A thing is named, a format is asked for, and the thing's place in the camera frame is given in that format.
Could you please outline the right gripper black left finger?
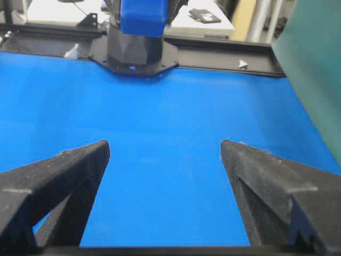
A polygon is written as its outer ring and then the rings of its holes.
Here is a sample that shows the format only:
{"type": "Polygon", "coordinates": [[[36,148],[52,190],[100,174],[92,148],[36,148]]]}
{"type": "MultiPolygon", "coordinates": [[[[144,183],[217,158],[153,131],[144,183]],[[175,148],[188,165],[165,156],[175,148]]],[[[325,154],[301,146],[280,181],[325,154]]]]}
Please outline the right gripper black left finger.
{"type": "Polygon", "coordinates": [[[79,246],[109,157],[101,140],[1,173],[1,249],[79,246]]]}

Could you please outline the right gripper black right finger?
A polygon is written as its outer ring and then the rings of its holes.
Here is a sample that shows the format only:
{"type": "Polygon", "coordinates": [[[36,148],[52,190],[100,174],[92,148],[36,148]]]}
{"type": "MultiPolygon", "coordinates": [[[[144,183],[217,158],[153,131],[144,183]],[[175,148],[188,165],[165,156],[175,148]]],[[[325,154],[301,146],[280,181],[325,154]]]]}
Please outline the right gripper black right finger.
{"type": "Polygon", "coordinates": [[[340,252],[340,176],[230,140],[221,160],[251,245],[340,252]]]}

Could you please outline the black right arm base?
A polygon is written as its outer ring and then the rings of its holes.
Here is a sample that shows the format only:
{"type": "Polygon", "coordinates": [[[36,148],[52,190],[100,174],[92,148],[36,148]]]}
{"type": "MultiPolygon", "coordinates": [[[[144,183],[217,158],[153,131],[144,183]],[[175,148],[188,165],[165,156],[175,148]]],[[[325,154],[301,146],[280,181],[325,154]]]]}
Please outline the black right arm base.
{"type": "Polygon", "coordinates": [[[92,41],[89,58],[113,73],[153,76],[178,65],[164,39],[186,1],[106,1],[107,32],[92,41]]]}

